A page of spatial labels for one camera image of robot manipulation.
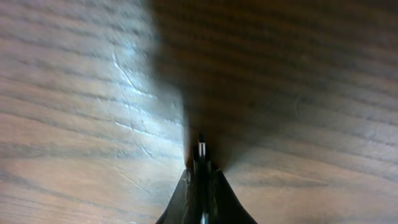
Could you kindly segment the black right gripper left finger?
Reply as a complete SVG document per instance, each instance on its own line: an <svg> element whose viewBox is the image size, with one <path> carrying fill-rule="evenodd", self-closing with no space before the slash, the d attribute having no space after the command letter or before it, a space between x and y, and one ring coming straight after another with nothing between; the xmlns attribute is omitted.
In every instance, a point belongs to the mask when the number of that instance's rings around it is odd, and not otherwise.
<svg viewBox="0 0 398 224"><path fill-rule="evenodd" d="M193 172L185 169L177 183L170 201L156 224L183 224L188 213L188 198L193 184Z"/></svg>

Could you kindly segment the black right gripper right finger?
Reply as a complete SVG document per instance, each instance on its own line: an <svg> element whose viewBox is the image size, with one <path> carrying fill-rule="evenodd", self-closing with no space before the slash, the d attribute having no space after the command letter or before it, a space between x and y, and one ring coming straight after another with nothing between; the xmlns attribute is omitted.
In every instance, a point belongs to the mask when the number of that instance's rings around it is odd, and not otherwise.
<svg viewBox="0 0 398 224"><path fill-rule="evenodd" d="M257 224L255 219L244 209L233 192L223 172L214 173L215 201L217 204L217 224Z"/></svg>

